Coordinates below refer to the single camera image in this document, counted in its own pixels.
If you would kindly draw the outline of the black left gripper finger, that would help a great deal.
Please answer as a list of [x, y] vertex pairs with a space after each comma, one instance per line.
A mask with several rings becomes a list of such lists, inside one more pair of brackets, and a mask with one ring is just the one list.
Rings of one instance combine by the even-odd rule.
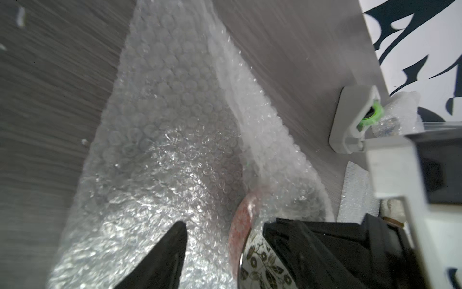
[[187, 241], [186, 224], [176, 222], [115, 289], [177, 289]]

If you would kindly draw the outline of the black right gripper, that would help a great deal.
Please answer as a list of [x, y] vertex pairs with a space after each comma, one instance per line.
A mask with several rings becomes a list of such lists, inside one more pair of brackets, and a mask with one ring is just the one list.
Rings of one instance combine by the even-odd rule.
[[367, 214], [361, 224], [277, 219], [263, 236], [300, 289], [424, 289], [405, 231]]

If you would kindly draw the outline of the black white patterned bowl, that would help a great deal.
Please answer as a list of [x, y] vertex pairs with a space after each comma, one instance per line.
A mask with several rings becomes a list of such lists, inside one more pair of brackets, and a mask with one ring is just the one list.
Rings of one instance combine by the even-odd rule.
[[239, 289], [295, 289], [296, 283], [260, 230], [260, 192], [252, 191], [239, 204], [229, 231], [232, 276]]

